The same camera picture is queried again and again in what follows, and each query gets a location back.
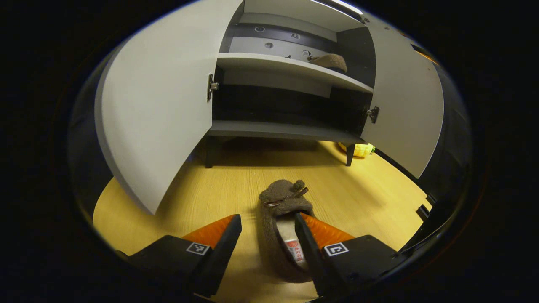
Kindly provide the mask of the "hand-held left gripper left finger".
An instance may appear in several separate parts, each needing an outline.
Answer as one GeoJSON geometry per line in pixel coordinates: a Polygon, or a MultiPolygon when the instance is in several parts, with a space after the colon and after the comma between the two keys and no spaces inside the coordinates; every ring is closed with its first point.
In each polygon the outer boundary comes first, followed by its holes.
{"type": "Polygon", "coordinates": [[[162,236],[134,254],[116,253],[166,290],[210,298],[218,292],[241,231],[241,216],[233,214],[182,237],[162,236]]]}

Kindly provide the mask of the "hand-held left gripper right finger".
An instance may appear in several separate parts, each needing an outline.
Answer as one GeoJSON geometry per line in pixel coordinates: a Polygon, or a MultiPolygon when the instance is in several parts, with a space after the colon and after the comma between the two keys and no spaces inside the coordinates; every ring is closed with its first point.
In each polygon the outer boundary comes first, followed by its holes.
{"type": "Polygon", "coordinates": [[[319,297],[368,288],[407,259],[372,235],[354,237],[302,212],[295,232],[319,297]]]}

